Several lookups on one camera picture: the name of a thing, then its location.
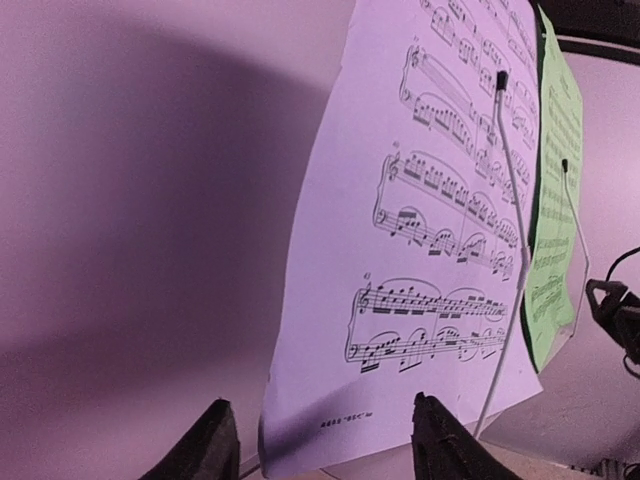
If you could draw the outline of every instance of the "white paper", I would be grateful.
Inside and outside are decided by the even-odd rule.
[[[526,0],[359,1],[294,222],[269,478],[410,442],[419,391],[478,419],[520,269],[495,82],[528,225],[535,32]],[[518,322],[490,413],[540,390]]]

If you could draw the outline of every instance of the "black rubber tip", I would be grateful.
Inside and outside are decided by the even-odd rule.
[[[509,80],[509,74],[502,70],[498,72],[498,81],[496,82],[496,89],[500,91],[505,91],[507,89],[507,81]]]

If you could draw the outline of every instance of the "black cable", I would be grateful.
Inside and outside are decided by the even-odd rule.
[[[611,267],[609,268],[609,271],[607,272],[607,278],[605,279],[607,282],[611,279],[611,275],[613,274],[613,271],[616,269],[616,267],[618,265],[620,265],[620,263],[622,263],[624,260],[626,260],[627,258],[635,255],[636,253],[640,253],[640,247],[636,247],[634,249],[629,250],[626,253],[623,253],[622,255],[620,255],[615,262],[613,262],[611,264]],[[640,380],[640,372],[635,372],[630,366],[629,366],[629,355],[625,355],[624,358],[622,359],[622,365],[624,365],[624,369],[627,371],[627,373],[629,375],[631,375],[632,377]]]
[[[611,278],[611,274],[613,273],[613,271],[616,269],[616,267],[625,259],[629,258],[632,255],[635,255],[636,253],[640,252],[640,247],[636,247],[633,250],[629,250],[627,253],[624,253],[622,255],[620,255],[615,262],[613,262],[613,264],[611,265],[611,268],[609,268],[609,271],[607,272],[607,278],[605,279],[607,282],[609,281],[609,279]]]
[[[627,361],[629,360],[629,355],[625,355],[624,358],[622,359],[622,364],[624,365],[624,369],[632,376],[637,378],[638,380],[640,380],[640,372],[635,372],[630,366],[629,366],[629,362]]]

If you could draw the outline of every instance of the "white wall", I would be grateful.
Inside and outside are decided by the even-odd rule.
[[[255,453],[295,203],[352,7],[0,4],[4,478],[136,478],[217,396]],[[640,239],[640,74],[570,61],[598,276]],[[581,321],[546,392],[494,439],[566,463],[634,453],[640,385]]]

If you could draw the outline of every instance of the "green paper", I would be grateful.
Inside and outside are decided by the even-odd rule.
[[[534,254],[524,302],[533,359],[538,371],[558,330],[573,322],[567,271],[576,226],[564,188],[562,159],[569,161],[569,194],[576,209],[582,173],[582,96],[565,61],[553,25],[542,12],[547,32],[542,73],[540,184]]]

